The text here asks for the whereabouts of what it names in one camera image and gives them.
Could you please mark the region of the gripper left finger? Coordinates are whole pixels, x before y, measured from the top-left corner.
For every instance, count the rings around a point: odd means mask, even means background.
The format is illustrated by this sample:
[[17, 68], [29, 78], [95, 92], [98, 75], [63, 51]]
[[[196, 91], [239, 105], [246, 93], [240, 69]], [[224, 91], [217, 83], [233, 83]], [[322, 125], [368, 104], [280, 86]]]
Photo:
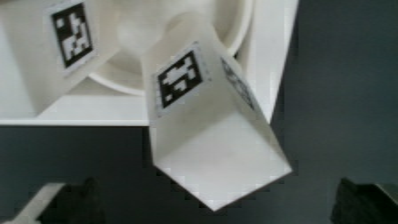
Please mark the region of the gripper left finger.
[[96, 180], [49, 183], [8, 224], [107, 224]]

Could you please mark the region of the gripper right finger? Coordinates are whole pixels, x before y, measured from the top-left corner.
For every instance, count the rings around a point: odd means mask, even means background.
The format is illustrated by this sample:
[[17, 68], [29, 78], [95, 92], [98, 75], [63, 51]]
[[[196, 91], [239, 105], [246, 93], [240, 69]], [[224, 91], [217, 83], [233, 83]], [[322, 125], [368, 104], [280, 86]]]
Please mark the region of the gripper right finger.
[[333, 224], [398, 224], [398, 184], [358, 184], [342, 179]]

